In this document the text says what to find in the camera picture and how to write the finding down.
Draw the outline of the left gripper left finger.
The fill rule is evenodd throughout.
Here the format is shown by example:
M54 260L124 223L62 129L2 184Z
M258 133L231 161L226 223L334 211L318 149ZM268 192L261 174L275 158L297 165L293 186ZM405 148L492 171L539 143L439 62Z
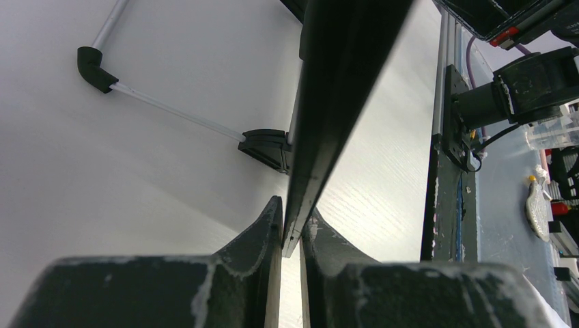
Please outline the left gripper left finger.
M276 327L283 205L211 255L60 258L32 284L11 327Z

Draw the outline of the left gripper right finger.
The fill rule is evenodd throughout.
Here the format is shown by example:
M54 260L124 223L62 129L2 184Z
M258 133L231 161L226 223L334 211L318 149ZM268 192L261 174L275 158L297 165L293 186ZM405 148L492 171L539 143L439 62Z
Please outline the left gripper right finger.
M305 327L551 327L549 305L502 264L381 263L314 211L300 244Z

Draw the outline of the whiteboard with black frame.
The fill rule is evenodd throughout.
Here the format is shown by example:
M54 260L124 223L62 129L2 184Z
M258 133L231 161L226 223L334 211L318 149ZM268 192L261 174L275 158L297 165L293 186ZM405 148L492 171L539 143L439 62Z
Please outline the whiteboard with black frame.
M302 236L412 6L411 1L286 1L302 61L283 255Z

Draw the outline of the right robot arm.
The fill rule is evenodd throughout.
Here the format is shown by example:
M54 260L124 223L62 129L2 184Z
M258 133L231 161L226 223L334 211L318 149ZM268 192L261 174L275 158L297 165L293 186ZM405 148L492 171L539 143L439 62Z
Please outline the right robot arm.
M440 148L465 172L473 172L489 143L473 146L470 132L508 121L523 124L554 118L558 107L578 98L577 1L438 1L474 37L505 50L546 32L569 43L547 53L525 54L495 70L485 85L469 88L457 68L446 68Z

